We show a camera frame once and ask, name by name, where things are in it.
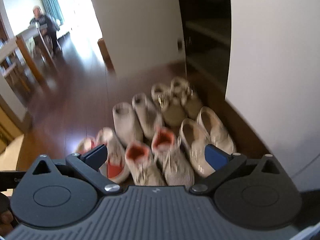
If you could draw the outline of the red grey slipper back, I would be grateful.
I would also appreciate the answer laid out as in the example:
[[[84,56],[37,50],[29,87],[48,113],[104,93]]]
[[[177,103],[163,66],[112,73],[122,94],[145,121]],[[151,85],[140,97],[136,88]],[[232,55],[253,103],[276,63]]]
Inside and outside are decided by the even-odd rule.
[[[96,146],[95,137],[87,136],[80,141],[80,143],[78,144],[74,152],[78,154],[85,154],[90,150],[92,150],[93,148],[95,148],[95,146]]]

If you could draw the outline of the red grey slipper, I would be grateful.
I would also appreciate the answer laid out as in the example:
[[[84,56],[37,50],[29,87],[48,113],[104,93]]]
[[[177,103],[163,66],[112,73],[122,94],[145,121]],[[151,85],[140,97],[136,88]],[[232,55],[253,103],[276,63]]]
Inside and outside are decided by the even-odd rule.
[[[87,136],[80,141],[80,143],[78,144],[74,152],[78,154],[85,154],[90,150],[92,150],[93,148],[95,148],[95,146],[96,146],[95,137]]]
[[[107,148],[107,161],[99,168],[100,173],[116,184],[127,180],[130,171],[125,162],[125,150],[114,130],[104,127],[98,132],[96,143]]]

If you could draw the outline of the white loafer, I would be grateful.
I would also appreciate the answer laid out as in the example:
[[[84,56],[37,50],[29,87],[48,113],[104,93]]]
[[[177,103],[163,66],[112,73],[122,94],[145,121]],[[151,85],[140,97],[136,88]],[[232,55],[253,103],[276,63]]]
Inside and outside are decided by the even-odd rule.
[[[206,131],[194,120],[184,119],[180,126],[180,138],[195,172],[203,178],[214,173],[204,156],[205,147],[210,144]]]
[[[222,151],[232,154],[236,145],[222,121],[209,107],[202,107],[197,116],[197,123],[207,132],[211,143]]]

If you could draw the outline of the red grey slipper front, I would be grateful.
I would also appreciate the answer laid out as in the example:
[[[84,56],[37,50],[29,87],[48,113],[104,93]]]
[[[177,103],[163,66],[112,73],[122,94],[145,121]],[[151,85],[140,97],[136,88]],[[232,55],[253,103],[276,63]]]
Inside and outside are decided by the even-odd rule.
[[[107,148],[107,161],[99,168],[100,173],[116,184],[127,180],[130,171],[125,162],[125,150],[114,130],[104,127],[98,132],[96,143]]]

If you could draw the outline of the white loafer front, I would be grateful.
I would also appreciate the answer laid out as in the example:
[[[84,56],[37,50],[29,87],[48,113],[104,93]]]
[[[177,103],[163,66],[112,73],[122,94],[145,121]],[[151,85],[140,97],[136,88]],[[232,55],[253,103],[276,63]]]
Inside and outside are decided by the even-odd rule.
[[[206,131],[194,120],[184,119],[180,126],[180,138],[195,172],[203,178],[214,173],[204,156],[205,147],[210,144]]]

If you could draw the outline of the white sneaker coral lining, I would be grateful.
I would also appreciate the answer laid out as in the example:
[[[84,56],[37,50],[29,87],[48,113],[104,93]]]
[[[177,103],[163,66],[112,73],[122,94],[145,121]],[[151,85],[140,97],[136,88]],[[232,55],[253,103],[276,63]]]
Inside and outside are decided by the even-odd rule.
[[[172,130],[160,127],[153,136],[151,150],[166,183],[169,186],[189,188],[194,184],[194,171],[181,151],[180,144],[180,137],[177,138]]]

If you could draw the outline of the beige quilted slipper front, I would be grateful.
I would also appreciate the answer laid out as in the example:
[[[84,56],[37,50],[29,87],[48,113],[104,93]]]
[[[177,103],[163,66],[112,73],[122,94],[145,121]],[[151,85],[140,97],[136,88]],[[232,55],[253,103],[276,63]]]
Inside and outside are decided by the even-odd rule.
[[[116,135],[125,146],[133,141],[143,141],[143,131],[132,105],[120,102],[112,109]]]

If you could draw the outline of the beige quilted slipper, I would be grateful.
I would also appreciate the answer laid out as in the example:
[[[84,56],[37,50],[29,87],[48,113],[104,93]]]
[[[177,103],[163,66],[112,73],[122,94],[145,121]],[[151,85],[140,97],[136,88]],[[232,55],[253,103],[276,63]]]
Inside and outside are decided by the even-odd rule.
[[[136,112],[143,134],[148,140],[152,140],[157,129],[164,126],[160,111],[144,93],[134,95],[132,107]]]
[[[125,146],[133,141],[143,141],[143,131],[132,105],[120,102],[112,109],[116,135]]]

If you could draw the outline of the brown fleece shoe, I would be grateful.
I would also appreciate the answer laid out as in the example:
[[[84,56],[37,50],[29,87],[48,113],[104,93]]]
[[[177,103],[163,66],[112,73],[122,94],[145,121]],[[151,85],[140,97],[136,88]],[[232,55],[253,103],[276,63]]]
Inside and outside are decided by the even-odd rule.
[[[178,127],[187,117],[180,98],[173,92],[171,87],[163,83],[156,83],[151,88],[151,97],[168,126]]]
[[[195,120],[203,106],[196,90],[191,86],[189,81],[179,76],[174,77],[170,85],[173,95],[178,98],[180,105],[188,117]]]

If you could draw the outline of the wooden dining table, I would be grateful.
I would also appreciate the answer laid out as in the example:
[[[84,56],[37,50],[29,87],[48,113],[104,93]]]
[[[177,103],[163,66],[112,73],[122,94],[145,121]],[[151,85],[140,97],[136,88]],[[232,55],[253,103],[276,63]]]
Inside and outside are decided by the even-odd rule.
[[[25,29],[23,32],[16,35],[14,38],[7,40],[3,46],[1,46],[1,62],[3,62],[7,57],[14,53],[17,49],[22,54],[26,65],[31,70],[35,80],[38,83],[43,83],[44,77],[38,70],[35,61],[33,60],[29,50],[27,48],[26,42],[33,38],[37,41],[38,47],[41,51],[42,56],[46,59],[46,62],[50,67],[55,67],[55,63],[52,58],[52,54],[46,46],[43,36],[40,32],[40,27],[32,25],[31,27]]]

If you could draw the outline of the person in dark clothes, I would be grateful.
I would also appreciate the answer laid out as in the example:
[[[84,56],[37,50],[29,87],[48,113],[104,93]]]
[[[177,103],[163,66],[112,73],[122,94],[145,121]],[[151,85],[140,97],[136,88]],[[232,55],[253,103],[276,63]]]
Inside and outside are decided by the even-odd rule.
[[[59,26],[54,21],[52,17],[47,14],[43,14],[39,6],[33,8],[33,18],[30,20],[30,25],[38,25],[40,27],[40,32],[43,37],[49,36],[52,42],[53,54],[56,55],[61,51],[60,45],[57,41],[56,32]]]

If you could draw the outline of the white cabinet door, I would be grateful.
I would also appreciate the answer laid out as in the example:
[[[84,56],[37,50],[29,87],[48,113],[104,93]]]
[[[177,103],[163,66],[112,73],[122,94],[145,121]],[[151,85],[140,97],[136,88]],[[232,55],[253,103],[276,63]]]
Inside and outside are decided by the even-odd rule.
[[[185,59],[178,0],[91,0],[118,78]]]

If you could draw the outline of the dark shoe cabinet shelves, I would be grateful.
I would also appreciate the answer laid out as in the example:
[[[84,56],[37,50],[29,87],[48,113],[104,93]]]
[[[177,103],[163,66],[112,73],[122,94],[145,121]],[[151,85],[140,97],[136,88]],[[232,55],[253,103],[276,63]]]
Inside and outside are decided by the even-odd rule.
[[[231,52],[231,0],[179,0],[187,68],[206,76],[223,93]]]

